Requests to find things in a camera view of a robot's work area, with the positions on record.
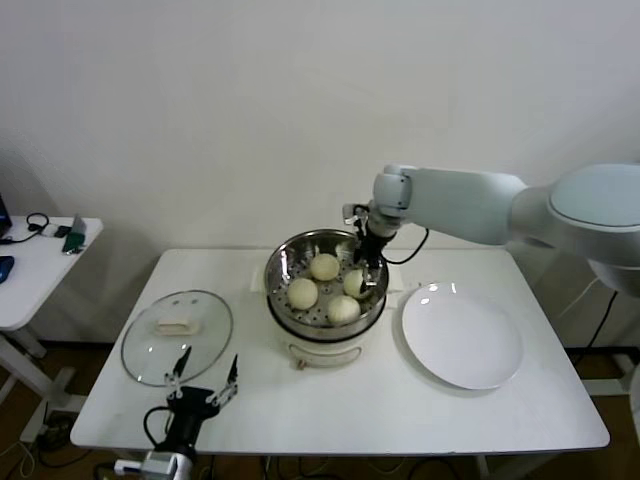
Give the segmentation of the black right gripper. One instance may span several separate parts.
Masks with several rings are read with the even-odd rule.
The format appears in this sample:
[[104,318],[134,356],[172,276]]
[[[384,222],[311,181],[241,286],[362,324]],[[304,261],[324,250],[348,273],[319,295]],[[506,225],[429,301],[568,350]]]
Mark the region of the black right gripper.
[[361,291],[368,291],[378,285],[381,265],[384,262],[382,252],[388,238],[374,233],[366,224],[358,233],[358,244],[353,252],[353,264],[362,266]]

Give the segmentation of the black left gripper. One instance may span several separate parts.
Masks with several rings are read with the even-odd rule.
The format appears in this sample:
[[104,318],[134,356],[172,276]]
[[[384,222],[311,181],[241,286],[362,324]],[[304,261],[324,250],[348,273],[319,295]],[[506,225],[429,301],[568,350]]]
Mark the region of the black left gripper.
[[181,389],[181,377],[191,351],[192,346],[186,346],[171,372],[165,374],[167,407],[172,419],[165,438],[157,446],[161,452],[195,454],[203,423],[217,416],[238,393],[238,355],[234,356],[226,384],[218,393],[198,387]]

